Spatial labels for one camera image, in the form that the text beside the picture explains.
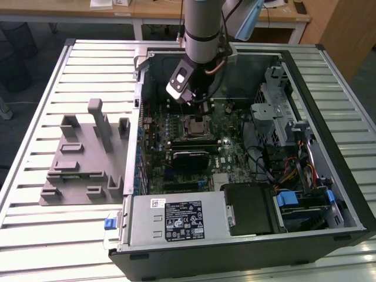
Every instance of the motherboard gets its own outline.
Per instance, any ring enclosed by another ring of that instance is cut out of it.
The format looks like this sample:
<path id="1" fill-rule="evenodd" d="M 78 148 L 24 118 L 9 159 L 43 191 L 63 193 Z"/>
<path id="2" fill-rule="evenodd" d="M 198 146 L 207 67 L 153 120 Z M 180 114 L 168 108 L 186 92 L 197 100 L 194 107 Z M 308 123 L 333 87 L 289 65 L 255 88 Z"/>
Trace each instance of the motherboard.
<path id="1" fill-rule="evenodd" d="M 213 113 L 202 122 L 185 114 L 185 108 L 176 114 L 168 106 L 146 105 L 148 194 L 208 192 L 250 181 L 241 138 L 244 109 L 229 100 L 213 104 Z"/>

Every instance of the barcode sticker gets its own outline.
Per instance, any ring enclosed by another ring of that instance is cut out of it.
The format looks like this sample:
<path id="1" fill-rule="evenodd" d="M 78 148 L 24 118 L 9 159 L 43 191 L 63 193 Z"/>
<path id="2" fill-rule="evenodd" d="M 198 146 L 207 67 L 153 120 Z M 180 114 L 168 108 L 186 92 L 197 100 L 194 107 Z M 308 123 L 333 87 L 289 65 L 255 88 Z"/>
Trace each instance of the barcode sticker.
<path id="1" fill-rule="evenodd" d="M 156 208 L 164 207 L 165 203 L 166 203 L 166 199 L 151 199 L 150 208 L 156 209 Z"/>

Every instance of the aluminum extrusion platform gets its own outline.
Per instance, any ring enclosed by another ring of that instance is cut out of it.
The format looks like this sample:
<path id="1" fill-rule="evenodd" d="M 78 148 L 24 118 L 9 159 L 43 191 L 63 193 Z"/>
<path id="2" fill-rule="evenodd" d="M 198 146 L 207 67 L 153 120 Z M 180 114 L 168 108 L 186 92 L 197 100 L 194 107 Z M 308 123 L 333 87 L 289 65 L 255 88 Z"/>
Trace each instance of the aluminum extrusion platform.
<path id="1" fill-rule="evenodd" d="M 338 73 L 326 51 L 315 46 L 237 43 L 242 49 L 288 49 L 311 90 L 361 191 L 376 213 L 376 127 Z M 108 258 L 116 230 L 103 244 L 104 219 L 121 204 L 39 205 L 46 174 L 58 148 L 64 115 L 92 123 L 90 98 L 103 100 L 110 122 L 129 118 L 137 135 L 140 85 L 134 57 L 147 47 L 177 48 L 170 42 L 72 41 L 64 47 L 46 91 L 0 192 L 1 281 L 127 281 Z M 296 100 L 300 115 L 303 110 Z M 176 281 L 374 281 L 376 242 L 339 249 L 315 263 L 294 267 L 212 274 Z"/>

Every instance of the warning label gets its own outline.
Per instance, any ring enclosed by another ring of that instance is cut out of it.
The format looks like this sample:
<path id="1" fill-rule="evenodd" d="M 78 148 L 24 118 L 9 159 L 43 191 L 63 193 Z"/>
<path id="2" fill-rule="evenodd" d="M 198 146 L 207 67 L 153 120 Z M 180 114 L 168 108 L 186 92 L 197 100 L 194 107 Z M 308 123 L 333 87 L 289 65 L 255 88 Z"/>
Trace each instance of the warning label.
<path id="1" fill-rule="evenodd" d="M 201 201 L 166 203 L 164 206 L 168 242 L 205 238 Z"/>

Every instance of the wooden desk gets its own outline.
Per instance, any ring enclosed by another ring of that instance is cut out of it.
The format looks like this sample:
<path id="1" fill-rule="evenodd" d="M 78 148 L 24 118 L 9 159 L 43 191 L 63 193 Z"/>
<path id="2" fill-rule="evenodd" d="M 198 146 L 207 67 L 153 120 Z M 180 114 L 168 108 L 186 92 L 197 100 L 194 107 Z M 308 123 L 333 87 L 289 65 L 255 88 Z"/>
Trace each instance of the wooden desk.
<path id="1" fill-rule="evenodd" d="M 143 24 L 178 25 L 180 0 L 133 0 L 129 7 L 90 11 L 90 0 L 0 0 L 2 21 L 69 22 L 82 24 L 132 24 L 135 39 L 142 40 Z M 256 27 L 293 29 L 289 43 L 298 44 L 309 15 L 297 13 L 293 0 L 288 5 L 263 9 Z"/>
<path id="2" fill-rule="evenodd" d="M 133 16 L 137 25 L 166 24 L 178 25 L 180 18 L 180 0 L 135 0 Z M 299 44 L 306 24 L 311 21 L 310 15 L 301 15 L 295 9 L 293 0 L 287 5 L 269 9 L 262 9 L 257 21 L 257 28 L 286 28 L 293 29 L 289 43 Z"/>

